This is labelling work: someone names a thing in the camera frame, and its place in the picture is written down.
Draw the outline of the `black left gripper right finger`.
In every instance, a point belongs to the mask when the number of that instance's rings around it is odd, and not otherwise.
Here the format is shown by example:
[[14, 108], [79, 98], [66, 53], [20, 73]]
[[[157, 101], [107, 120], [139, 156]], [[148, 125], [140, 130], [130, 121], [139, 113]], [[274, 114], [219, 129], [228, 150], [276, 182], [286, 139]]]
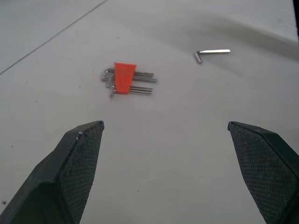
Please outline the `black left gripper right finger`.
[[299, 222], [299, 156], [275, 132], [230, 121], [243, 180], [267, 224]]

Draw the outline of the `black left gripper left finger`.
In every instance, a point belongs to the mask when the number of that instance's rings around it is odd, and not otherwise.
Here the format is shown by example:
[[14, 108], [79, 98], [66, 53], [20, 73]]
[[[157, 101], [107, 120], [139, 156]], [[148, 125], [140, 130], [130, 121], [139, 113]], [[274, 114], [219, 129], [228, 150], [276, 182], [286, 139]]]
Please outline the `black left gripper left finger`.
[[78, 224], [93, 185], [103, 121], [66, 132], [0, 215], [2, 224]]

